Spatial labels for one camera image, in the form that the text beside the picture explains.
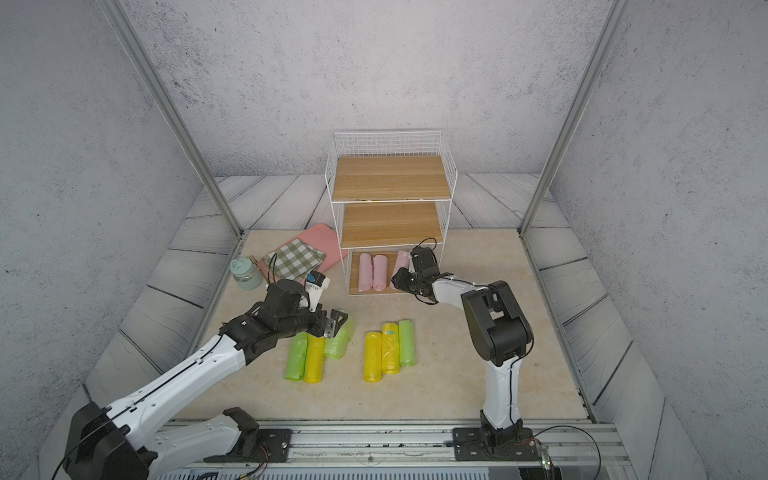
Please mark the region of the gold fork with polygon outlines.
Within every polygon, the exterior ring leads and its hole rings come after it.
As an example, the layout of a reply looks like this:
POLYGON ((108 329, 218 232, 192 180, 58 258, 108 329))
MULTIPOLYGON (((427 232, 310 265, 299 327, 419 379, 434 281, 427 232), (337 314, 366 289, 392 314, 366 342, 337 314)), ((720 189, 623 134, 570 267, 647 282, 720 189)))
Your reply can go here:
POLYGON ((247 258, 259 270, 268 284, 275 282, 274 273, 272 271, 272 263, 270 261, 264 262, 262 259, 258 259, 254 255, 248 255, 247 258))

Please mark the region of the yellow bag roll left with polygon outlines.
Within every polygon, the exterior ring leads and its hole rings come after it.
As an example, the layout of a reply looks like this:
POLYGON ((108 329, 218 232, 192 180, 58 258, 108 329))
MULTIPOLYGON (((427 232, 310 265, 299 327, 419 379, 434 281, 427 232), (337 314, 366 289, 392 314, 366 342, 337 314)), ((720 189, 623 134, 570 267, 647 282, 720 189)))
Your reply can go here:
POLYGON ((303 380, 308 384, 320 383, 323 376, 326 339, 324 337, 309 335, 307 340, 308 344, 303 380))

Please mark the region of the green checkered cloth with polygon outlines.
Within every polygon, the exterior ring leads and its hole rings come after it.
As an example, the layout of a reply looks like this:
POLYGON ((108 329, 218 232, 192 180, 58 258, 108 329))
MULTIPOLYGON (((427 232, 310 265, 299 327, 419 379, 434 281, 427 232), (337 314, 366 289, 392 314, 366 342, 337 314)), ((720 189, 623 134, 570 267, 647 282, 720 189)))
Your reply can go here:
POLYGON ((326 254, 301 239, 294 239, 263 258, 270 282, 301 281, 324 262, 326 254))

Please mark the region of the yellow bag roll middle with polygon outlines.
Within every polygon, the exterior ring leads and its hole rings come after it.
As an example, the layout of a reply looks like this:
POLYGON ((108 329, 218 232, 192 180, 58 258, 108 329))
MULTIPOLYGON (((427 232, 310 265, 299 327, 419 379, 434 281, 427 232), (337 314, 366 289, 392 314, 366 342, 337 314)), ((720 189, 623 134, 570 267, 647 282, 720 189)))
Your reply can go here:
POLYGON ((382 379, 382 335, 380 332, 368 332, 364 344, 364 381, 376 383, 382 379))

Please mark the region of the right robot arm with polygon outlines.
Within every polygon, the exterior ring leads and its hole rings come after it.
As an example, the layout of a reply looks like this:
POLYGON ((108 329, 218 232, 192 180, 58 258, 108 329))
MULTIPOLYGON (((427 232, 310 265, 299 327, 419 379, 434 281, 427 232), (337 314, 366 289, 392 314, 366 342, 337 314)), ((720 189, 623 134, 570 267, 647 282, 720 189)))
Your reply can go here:
POLYGON ((519 409, 522 360, 535 344, 534 334, 509 285, 460 279, 439 270, 429 247, 410 252, 411 267, 397 267, 396 289, 428 305, 450 304, 461 309, 472 344, 485 361, 485 400, 480 425, 454 432, 458 460, 533 460, 537 447, 519 409))

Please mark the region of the right frame post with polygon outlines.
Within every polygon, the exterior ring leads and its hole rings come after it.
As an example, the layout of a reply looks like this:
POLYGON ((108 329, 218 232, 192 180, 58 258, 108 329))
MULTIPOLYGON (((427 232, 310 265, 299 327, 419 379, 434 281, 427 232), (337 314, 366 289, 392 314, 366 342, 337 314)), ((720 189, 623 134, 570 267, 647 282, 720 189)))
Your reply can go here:
POLYGON ((578 88, 570 107, 568 108, 550 154, 544 163, 531 201, 518 229, 521 239, 524 239, 527 236, 528 231, 533 226, 546 193, 557 174, 567 148, 589 103, 590 95, 597 85, 601 72, 607 63, 611 49, 615 44, 620 33, 621 25, 626 19, 631 5, 632 1, 630 0, 615 0, 608 10, 602 30, 586 64, 578 88))

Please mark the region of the green bag roll right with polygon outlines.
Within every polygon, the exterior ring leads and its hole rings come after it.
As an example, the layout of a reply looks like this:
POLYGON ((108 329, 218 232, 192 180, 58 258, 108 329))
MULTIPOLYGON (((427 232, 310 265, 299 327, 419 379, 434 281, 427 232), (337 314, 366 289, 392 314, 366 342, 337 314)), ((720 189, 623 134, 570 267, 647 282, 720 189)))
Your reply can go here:
POLYGON ((399 359, 400 365, 410 367, 416 365, 415 330, 411 320, 405 319, 398 323, 399 327, 399 359))

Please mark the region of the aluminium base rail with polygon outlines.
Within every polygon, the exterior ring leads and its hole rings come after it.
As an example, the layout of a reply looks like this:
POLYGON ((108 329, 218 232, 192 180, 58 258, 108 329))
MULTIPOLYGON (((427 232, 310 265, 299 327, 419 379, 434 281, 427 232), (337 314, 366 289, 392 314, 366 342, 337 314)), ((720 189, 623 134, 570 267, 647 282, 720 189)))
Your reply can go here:
POLYGON ((615 427, 576 423, 536 425, 522 440, 492 446, 472 421, 289 421, 260 423, 255 440, 227 443, 217 420, 172 420, 150 436, 158 478, 197 463, 303 466, 429 467, 516 464, 554 471, 577 467, 588 477, 636 474, 615 427))

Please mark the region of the pink bag roll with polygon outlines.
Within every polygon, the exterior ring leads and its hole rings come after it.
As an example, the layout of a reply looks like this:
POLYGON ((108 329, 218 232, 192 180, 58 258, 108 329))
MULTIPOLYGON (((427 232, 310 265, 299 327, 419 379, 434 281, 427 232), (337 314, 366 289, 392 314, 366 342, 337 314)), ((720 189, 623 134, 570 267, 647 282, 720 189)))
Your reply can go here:
POLYGON ((359 256, 357 286, 359 293, 368 292, 373 287, 373 260, 367 252, 359 256))
POLYGON ((376 292, 384 291, 389 285, 388 265, 389 259, 386 255, 375 255, 373 257, 372 288, 376 292))
POLYGON ((392 276, 395 276, 402 268, 406 270, 410 266, 410 253, 405 250, 399 250, 393 267, 392 276))

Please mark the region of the mint green jar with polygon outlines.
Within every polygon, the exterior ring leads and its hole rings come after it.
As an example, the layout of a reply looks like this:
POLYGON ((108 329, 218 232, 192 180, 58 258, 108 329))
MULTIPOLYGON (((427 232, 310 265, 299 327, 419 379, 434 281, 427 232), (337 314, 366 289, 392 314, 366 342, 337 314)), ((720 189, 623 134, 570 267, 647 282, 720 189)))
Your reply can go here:
POLYGON ((247 257, 232 260, 229 269, 236 284, 244 291, 255 290, 263 282, 257 265, 247 257))

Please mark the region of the bright green bag roll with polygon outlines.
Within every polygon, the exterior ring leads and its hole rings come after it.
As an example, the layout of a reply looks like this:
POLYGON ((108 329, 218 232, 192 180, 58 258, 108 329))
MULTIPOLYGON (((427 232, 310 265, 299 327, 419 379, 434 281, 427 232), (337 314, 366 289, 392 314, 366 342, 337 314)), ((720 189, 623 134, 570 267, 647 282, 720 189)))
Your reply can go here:
POLYGON ((301 381, 304 378, 308 344, 306 332, 300 332, 292 338, 284 371, 285 380, 301 381))

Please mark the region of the left frame post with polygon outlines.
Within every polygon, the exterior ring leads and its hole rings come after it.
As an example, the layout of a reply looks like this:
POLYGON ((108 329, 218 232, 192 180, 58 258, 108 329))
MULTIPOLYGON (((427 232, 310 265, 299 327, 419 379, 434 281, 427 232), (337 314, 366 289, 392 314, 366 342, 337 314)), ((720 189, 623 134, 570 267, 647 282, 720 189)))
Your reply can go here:
POLYGON ((195 170, 205 190, 210 195, 214 206, 224 217, 226 224, 233 232, 234 236, 237 239, 241 239, 244 234, 244 228, 236 219, 221 188, 218 186, 218 183, 205 162, 190 130, 174 104, 168 89, 164 85, 156 67, 142 45, 125 9, 117 0, 99 0, 97 4, 112 27, 128 59, 131 61, 144 85, 149 90, 156 106, 182 148, 187 160, 195 170))

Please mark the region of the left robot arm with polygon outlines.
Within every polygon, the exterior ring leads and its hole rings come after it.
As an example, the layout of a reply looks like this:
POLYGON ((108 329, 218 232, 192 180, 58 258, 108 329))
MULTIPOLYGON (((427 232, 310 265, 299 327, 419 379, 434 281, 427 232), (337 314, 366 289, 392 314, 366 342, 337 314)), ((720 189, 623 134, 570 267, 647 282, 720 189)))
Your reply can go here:
POLYGON ((56 467, 72 479, 154 479, 205 458, 267 460, 258 422, 239 407, 175 432, 160 428, 224 378, 306 332, 332 338, 347 314, 326 311, 330 284, 316 271, 304 282, 282 279, 266 296, 227 323, 199 350, 135 392, 100 407, 89 402, 70 423, 65 454, 56 467))

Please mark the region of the light green bag roll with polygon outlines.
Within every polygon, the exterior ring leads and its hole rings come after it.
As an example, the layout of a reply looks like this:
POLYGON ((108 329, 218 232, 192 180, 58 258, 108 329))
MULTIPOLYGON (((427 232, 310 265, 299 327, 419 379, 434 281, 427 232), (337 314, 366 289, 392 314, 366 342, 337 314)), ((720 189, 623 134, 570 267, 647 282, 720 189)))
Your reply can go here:
POLYGON ((349 315, 333 338, 327 339, 324 347, 324 355, 333 360, 340 360, 346 354, 350 341, 356 331, 356 320, 349 315))

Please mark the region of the pink cutting board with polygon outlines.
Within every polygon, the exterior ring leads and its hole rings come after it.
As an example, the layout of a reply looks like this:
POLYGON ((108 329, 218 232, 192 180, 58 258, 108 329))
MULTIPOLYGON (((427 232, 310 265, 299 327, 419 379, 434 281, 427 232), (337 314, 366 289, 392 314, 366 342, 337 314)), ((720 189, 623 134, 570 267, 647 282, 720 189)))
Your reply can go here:
POLYGON ((345 259, 348 255, 347 250, 340 248, 337 233, 325 224, 315 225, 309 228, 308 230, 304 231, 297 237, 293 238, 292 240, 294 239, 301 239, 302 241, 308 243, 309 245, 315 247, 316 249, 326 254, 326 258, 324 262, 317 269, 317 271, 321 273, 326 272, 328 269, 330 269, 331 267, 333 267, 334 265, 336 265, 337 263, 345 259))

